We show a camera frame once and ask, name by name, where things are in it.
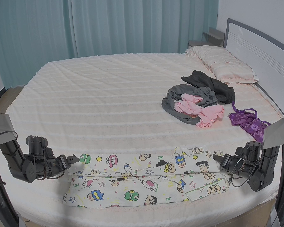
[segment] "tiled floor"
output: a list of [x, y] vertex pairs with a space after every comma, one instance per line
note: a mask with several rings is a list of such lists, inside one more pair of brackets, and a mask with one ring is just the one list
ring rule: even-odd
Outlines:
[[[0, 113], [5, 113], [8, 106], [15, 100], [15, 98], [19, 95], [23, 87], [16, 87], [8, 89], [4, 95], [0, 98]], [[27, 227], [41, 227], [34, 222], [26, 222]]]

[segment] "curtain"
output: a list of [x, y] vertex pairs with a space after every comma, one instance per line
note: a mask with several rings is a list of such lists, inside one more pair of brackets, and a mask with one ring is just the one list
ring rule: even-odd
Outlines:
[[9, 88], [50, 61], [184, 53], [217, 12], [218, 0], [0, 0], [0, 74]]

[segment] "headboard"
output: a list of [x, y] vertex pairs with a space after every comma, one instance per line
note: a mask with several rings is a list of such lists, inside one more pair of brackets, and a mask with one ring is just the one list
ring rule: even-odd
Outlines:
[[252, 67], [259, 77], [257, 86], [284, 114], [284, 44], [229, 18], [224, 47]]

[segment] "bed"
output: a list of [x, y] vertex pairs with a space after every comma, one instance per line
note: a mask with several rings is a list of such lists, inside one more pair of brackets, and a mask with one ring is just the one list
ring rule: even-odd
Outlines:
[[[266, 64], [259, 66], [255, 57], [251, 61], [252, 51], [244, 50], [244, 41], [272, 42], [263, 36], [252, 41], [248, 39], [249, 32], [256, 35], [247, 26], [229, 20], [225, 46], [242, 61], [248, 57], [249, 61], [244, 62], [260, 78], [265, 77], [261, 70]], [[193, 70], [215, 78], [200, 59], [187, 54], [103, 55], [49, 62], [24, 87], [6, 113], [19, 135], [23, 153], [28, 152], [26, 137], [39, 135], [47, 138], [55, 156], [79, 156], [83, 151], [105, 153], [110, 149], [120, 153], [146, 150], [159, 153], [176, 146], [203, 145], [212, 152], [232, 155], [238, 146], [244, 147], [253, 138], [231, 125], [227, 117], [234, 112], [231, 104], [224, 106], [225, 117], [211, 128], [182, 123], [161, 107], [167, 90], [182, 84], [181, 76], [188, 76]], [[237, 108], [255, 108], [258, 117], [270, 123], [283, 117], [284, 107], [280, 110], [274, 103], [281, 105], [282, 98], [265, 81], [260, 79], [258, 86], [239, 83], [229, 86], [235, 90]], [[11, 176], [0, 153], [1, 176], [15, 209], [23, 217], [51, 227], [212, 226], [273, 199], [278, 191], [280, 169], [278, 158], [273, 182], [260, 192], [253, 192], [245, 184], [194, 202], [87, 209], [62, 204], [62, 196], [70, 185], [67, 176], [32, 184], [22, 182]]]

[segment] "pillow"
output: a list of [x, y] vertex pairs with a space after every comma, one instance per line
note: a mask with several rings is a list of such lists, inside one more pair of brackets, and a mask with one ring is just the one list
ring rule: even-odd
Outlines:
[[185, 51], [196, 54], [205, 66], [222, 82], [254, 83], [251, 67], [231, 55], [224, 47], [202, 45], [194, 46]]

